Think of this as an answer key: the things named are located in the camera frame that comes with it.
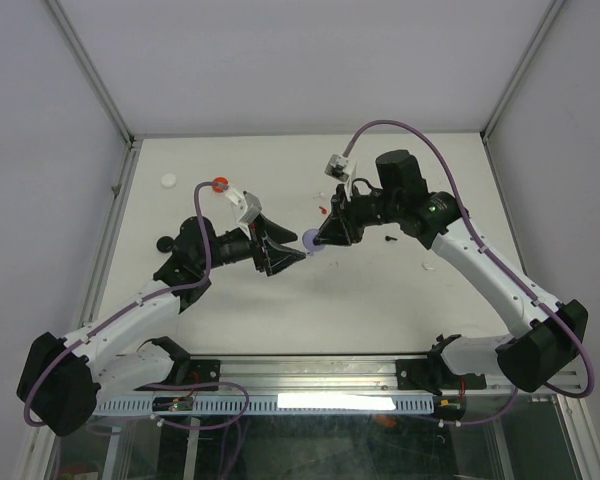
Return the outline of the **purple round earbud charging case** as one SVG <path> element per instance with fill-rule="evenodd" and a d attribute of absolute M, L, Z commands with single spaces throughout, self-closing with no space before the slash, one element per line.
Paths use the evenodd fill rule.
<path fill-rule="evenodd" d="M 304 248 L 311 254 L 322 251 L 325 246 L 316 242 L 319 231 L 317 229 L 306 230 L 302 235 L 302 244 Z"/>

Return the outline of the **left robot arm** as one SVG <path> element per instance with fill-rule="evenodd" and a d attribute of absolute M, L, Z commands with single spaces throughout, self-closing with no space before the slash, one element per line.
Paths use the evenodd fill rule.
<path fill-rule="evenodd" d="M 63 336 L 46 332 L 33 341 L 16 390 L 25 422 L 64 437 L 121 395 L 182 387 L 189 353 L 149 331 L 193 306 L 210 288 L 215 268 L 250 260 L 258 272 L 274 276 L 304 260 L 305 253 L 291 246 L 297 238 L 262 214 L 222 235 L 203 216 L 185 220 L 165 263 L 124 306 Z"/>

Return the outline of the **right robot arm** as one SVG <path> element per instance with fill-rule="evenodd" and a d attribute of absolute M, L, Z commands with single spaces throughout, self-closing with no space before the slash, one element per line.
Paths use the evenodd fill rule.
<path fill-rule="evenodd" d="M 453 195 L 429 191 L 408 151 L 384 153 L 375 165 L 380 185 L 362 194 L 354 185 L 355 162 L 342 155 L 330 158 L 325 173 L 338 185 L 314 244 L 350 246 L 370 226 L 396 224 L 454 267 L 496 311 L 508 330 L 504 336 L 437 338 L 428 353 L 431 392 L 464 375 L 503 375 L 528 393 L 547 385 L 578 354 L 588 321 L 585 307 L 559 301 L 498 259 L 485 238 L 466 226 Z"/>

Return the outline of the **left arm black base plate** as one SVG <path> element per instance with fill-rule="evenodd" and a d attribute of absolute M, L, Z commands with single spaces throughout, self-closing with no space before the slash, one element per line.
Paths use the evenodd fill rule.
<path fill-rule="evenodd" d="M 177 385 L 214 383 L 220 379 L 219 359 L 190 358 L 185 360 L 176 375 Z"/>

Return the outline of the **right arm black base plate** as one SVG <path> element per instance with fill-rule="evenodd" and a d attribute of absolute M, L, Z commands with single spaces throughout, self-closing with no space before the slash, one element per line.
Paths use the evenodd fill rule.
<path fill-rule="evenodd" d="M 430 358 L 395 361 L 397 387 L 401 391 L 423 390 L 441 396 L 444 390 L 485 390 L 484 375 L 453 374 L 441 361 Z"/>

